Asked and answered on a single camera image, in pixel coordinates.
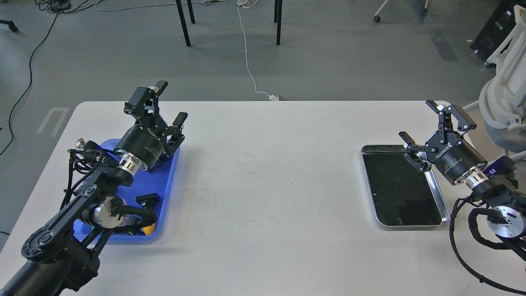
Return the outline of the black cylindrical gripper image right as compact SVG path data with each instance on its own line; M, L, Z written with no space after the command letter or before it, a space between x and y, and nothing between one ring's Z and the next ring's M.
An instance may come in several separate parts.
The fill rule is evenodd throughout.
M433 154L433 163L446 180L456 185L458 179L473 167L483 170L488 161L470 144L460 137L477 128L475 121L459 105L443 106L435 101L426 100L426 105L439 116L436 132L439 148L418 146L408 133L402 131L398 135L406 143L404 158L420 173L428 172L431 163L419 158L418 153Z

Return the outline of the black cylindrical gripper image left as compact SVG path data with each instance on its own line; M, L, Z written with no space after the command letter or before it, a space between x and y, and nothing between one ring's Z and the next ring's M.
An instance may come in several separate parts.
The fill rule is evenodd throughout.
M144 170L152 171L160 157L172 157L185 137L183 124L188 113L179 112L171 126L160 115L159 96L168 86L158 81L152 87L138 87L130 100L124 104L124 113L142 122L136 123L117 143L113 151L117 155L132 154L143 162Z

